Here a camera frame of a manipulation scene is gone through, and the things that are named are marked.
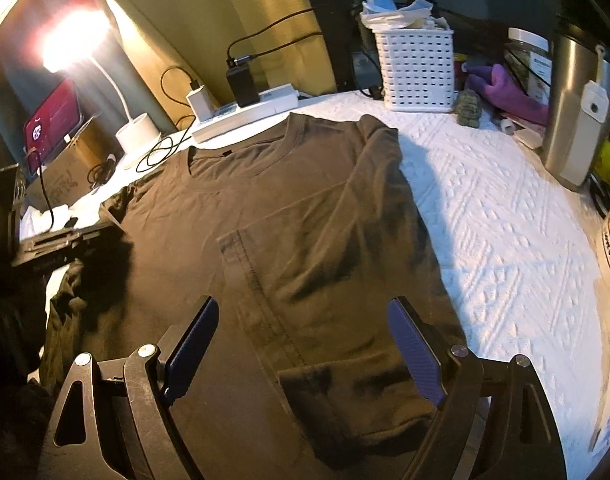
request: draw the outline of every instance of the bed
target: bed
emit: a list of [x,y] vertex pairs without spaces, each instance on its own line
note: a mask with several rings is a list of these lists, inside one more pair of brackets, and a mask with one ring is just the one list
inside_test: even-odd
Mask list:
[[[606,451],[590,451],[590,442],[606,384],[608,327],[601,319],[610,300],[592,248],[600,218],[587,198],[563,189],[537,156],[498,132],[488,116],[473,130],[450,114],[389,112],[355,92],[305,100],[295,111],[335,121],[371,114],[399,129],[402,170],[469,347],[489,359],[507,361],[517,353],[532,359],[556,418],[568,476],[586,478]],[[283,118],[201,146],[221,148]],[[83,197],[70,208],[77,226],[96,222],[100,202],[139,176],[134,168],[119,168],[106,186]],[[53,274],[48,298],[63,273]]]

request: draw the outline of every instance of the blue gripper pad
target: blue gripper pad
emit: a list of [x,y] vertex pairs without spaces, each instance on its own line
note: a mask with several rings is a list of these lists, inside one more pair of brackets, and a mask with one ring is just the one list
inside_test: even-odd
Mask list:
[[441,380],[441,363],[399,298],[389,302],[387,321],[389,331],[399,347],[416,388],[425,399],[431,400],[436,408],[440,408],[447,398]]
[[163,396],[170,405],[187,393],[218,324],[219,304],[209,298],[167,361]]

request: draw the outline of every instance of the white plastic basket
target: white plastic basket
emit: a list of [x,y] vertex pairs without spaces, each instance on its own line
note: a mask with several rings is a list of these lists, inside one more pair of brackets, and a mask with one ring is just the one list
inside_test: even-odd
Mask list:
[[374,33],[389,110],[453,110],[453,32],[402,28]]

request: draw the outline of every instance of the jar lid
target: jar lid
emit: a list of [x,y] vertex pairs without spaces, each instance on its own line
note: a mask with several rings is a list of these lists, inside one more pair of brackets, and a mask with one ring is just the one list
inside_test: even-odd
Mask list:
[[536,46],[545,52],[549,52],[549,41],[537,34],[534,34],[533,32],[528,32],[527,30],[522,30],[521,28],[510,27],[509,39],[514,41],[522,41],[523,43]]

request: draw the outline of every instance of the black cable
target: black cable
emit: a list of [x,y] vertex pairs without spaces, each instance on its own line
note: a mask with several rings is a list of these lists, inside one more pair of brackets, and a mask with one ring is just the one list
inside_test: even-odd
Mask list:
[[[172,155],[174,155],[176,152],[178,152],[178,149],[180,147],[181,144],[183,144],[186,140],[189,140],[189,138],[191,137],[191,134],[189,134],[189,130],[192,127],[192,125],[196,122],[196,118],[194,118],[194,120],[192,121],[192,124],[190,124],[188,126],[188,128],[185,130],[185,133],[183,133],[183,137],[181,137],[181,140],[179,140],[176,144],[174,143],[174,140],[171,137],[163,137],[162,139],[159,140],[159,142],[156,143],[156,145],[154,145],[154,147],[149,150],[149,152],[147,152],[147,154],[141,158],[141,160],[139,161],[139,163],[136,166],[136,173],[146,173],[147,171],[156,168],[159,164],[162,164],[163,162],[165,162],[166,160],[168,160]],[[171,141],[169,146],[163,146],[163,143],[166,142],[167,140]],[[150,157],[157,152],[167,152],[165,155],[163,155],[163,157],[160,160],[157,160],[156,162],[153,162],[150,160]]]
[[95,190],[98,187],[104,186],[114,176],[116,172],[116,157],[109,155],[106,160],[94,166],[88,171],[88,184],[90,184],[90,191]]
[[47,204],[47,208],[50,210],[50,218],[52,219],[50,223],[50,228],[48,232],[52,230],[54,227],[54,211],[52,210],[52,205],[50,204],[50,199],[47,198],[47,191],[45,190],[45,183],[43,182],[43,162],[41,161],[41,154],[38,152],[36,148],[32,148],[29,150],[26,155],[26,159],[29,158],[32,153],[36,154],[36,158],[38,159],[38,177],[41,181],[41,191],[43,191],[43,198],[45,198],[45,203]]
[[367,52],[365,52],[365,48],[364,46],[361,45],[361,52],[363,53],[363,55],[369,59],[371,61],[371,64],[374,65],[374,68],[376,69],[376,72],[378,73],[378,75],[381,78],[381,92],[385,89],[385,82],[383,81],[383,73],[381,72],[381,67],[379,66],[378,63],[376,63],[373,58],[367,54]]
[[277,46],[275,48],[271,48],[270,50],[266,50],[264,52],[259,52],[258,54],[252,54],[251,55],[251,59],[257,59],[258,57],[261,56],[266,56],[267,54],[272,54],[273,52],[277,52],[278,50],[281,50],[283,48],[286,48],[288,46],[292,46],[293,44],[296,44],[300,41],[304,41],[307,40],[309,38],[313,38],[314,36],[322,36],[323,33],[322,32],[311,32],[309,34],[305,34],[305,36],[301,36],[300,38],[296,38],[295,40],[290,41],[289,43],[285,43],[282,44],[281,46]]
[[179,124],[180,124],[182,121],[184,121],[185,119],[189,119],[190,117],[194,118],[194,121],[196,120],[196,116],[195,116],[194,114],[187,114],[187,115],[184,115],[183,117],[181,117],[181,118],[180,118],[178,121],[176,121],[176,123],[174,124],[174,127],[175,127],[176,129],[178,129],[178,125],[179,125]]
[[194,81],[194,76],[192,76],[191,73],[189,73],[187,70],[185,70],[182,66],[178,66],[178,65],[169,66],[160,75],[160,90],[163,92],[163,94],[165,94],[165,97],[167,97],[170,101],[173,101],[173,102],[178,103],[180,105],[187,106],[188,108],[191,108],[191,106],[189,104],[187,104],[186,102],[179,101],[178,99],[174,99],[170,94],[165,92],[165,88],[163,87],[163,78],[165,77],[165,74],[167,72],[169,72],[170,70],[174,70],[174,69],[175,70],[180,70],[181,72],[184,72],[185,75],[187,75],[189,77],[190,83],[192,81]]
[[297,10],[296,12],[288,14],[287,16],[283,16],[280,20],[276,20],[275,22],[270,23],[267,27],[262,28],[261,30],[259,30],[258,32],[255,32],[254,34],[250,34],[249,36],[245,36],[244,38],[239,38],[238,40],[233,41],[232,43],[229,44],[229,47],[227,47],[227,60],[229,61],[229,60],[233,59],[232,56],[231,56],[231,49],[237,43],[240,43],[241,41],[249,40],[251,38],[255,38],[256,36],[259,36],[260,34],[268,31],[270,28],[275,27],[276,25],[278,25],[279,23],[284,22],[285,20],[289,20],[290,18],[293,18],[294,16],[299,16],[301,14],[306,14],[307,12],[313,12],[314,10],[319,10],[319,9],[324,8],[324,7],[334,7],[334,6],[331,5],[331,4],[326,4],[326,5],[319,5],[319,6],[316,6],[316,7],[309,7],[307,9]]
[[360,92],[364,97],[368,97],[371,99],[371,95],[369,95],[367,92],[365,92],[365,90],[363,90],[361,87],[358,86],[358,79],[356,78],[356,69],[354,68],[354,57],[352,56],[352,53],[348,51],[348,55],[350,57],[350,67],[351,67],[351,71],[352,71],[352,79],[354,80],[354,86],[356,87],[356,89],[358,90],[358,92]]

